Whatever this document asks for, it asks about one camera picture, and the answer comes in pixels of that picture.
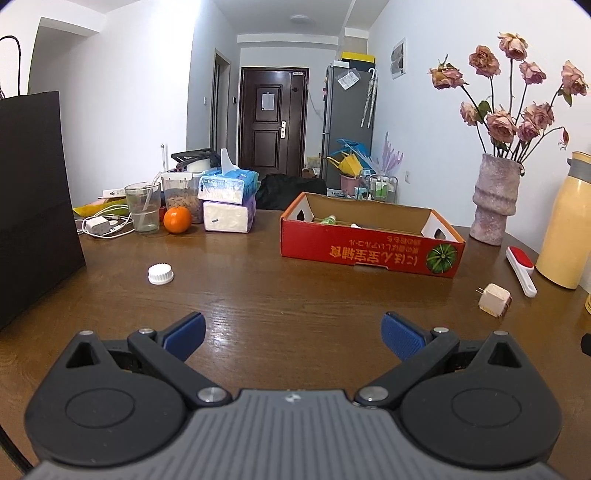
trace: flower vase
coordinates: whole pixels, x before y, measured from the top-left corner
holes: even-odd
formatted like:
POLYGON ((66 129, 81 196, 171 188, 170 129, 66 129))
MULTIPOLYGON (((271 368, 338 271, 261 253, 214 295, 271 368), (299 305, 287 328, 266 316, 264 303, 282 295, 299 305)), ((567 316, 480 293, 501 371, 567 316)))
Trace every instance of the flower vase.
POLYGON ((476 240, 500 246, 503 243, 507 217, 515 215, 520 166, 508 158, 482 156, 480 174, 472 200, 476 215, 470 236, 476 240))

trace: green pumpkin picture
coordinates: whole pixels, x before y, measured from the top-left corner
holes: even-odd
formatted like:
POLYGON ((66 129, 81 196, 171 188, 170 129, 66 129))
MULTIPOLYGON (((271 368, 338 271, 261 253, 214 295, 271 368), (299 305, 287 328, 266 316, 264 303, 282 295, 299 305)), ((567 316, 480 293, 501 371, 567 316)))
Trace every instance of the green pumpkin picture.
POLYGON ((457 260, 456 247, 450 244, 440 244, 427 255, 427 268, 435 274, 451 270, 457 260))

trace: ceiling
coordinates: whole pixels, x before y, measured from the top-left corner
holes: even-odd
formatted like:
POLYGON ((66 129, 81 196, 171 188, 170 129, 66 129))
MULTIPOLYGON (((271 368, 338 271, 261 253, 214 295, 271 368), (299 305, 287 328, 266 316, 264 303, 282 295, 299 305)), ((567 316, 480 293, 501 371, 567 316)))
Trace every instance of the ceiling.
MULTIPOLYGON (((353 0, 355 5, 347 27, 368 30, 388 0, 353 0)), ((300 33, 333 35, 341 33, 352 0, 215 0, 238 34, 300 33), (309 24, 295 24, 292 15, 306 15, 309 24)))
POLYGON ((91 8, 102 14, 133 4, 138 0, 70 0, 70 2, 91 8))

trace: wall picture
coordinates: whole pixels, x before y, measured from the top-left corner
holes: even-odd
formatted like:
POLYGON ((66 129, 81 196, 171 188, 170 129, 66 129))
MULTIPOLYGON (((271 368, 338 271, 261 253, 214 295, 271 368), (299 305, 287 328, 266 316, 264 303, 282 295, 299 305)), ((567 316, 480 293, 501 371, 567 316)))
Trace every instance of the wall picture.
POLYGON ((406 38, 403 38, 392 49, 390 72, 393 80, 406 73, 406 50, 406 38))

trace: gray refrigerator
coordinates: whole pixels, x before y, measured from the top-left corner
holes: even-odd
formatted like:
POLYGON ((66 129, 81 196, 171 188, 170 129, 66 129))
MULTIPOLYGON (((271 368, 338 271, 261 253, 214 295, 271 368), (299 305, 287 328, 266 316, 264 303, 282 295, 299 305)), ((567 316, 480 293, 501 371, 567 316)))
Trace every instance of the gray refrigerator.
POLYGON ((327 86, 324 102, 324 129, 322 133, 320 176, 326 180, 326 186, 328 188, 335 190, 340 190, 340 173, 326 158, 331 153, 342 148, 342 145, 337 140, 339 138, 346 138, 347 140, 363 143, 368 151, 371 152, 372 138, 374 136, 373 118, 371 127, 367 128, 369 108, 365 126, 361 128, 363 109, 365 108, 365 101, 368 96, 371 74, 368 72, 359 72, 361 80, 348 90, 345 90, 341 87, 337 78, 346 72, 347 69, 345 68, 329 66, 326 75, 327 86))

